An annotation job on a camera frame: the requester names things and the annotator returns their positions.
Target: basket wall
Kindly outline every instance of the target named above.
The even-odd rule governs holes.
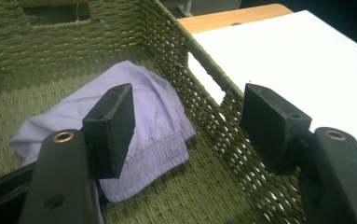
[[[197,130],[190,160],[124,203],[106,223],[303,223],[293,178],[269,175],[239,128],[242,92],[157,0],[88,1],[90,19],[32,26],[23,7],[87,1],[0,1],[0,176],[21,166],[7,142],[115,63],[168,79]],[[187,66],[192,52],[227,93],[217,105]]]

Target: white paper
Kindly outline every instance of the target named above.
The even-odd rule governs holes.
[[[242,91],[247,82],[268,87],[312,117],[311,131],[357,139],[357,44],[308,11],[193,36]],[[189,67],[202,82],[192,56]],[[222,101],[220,89],[202,84]]]

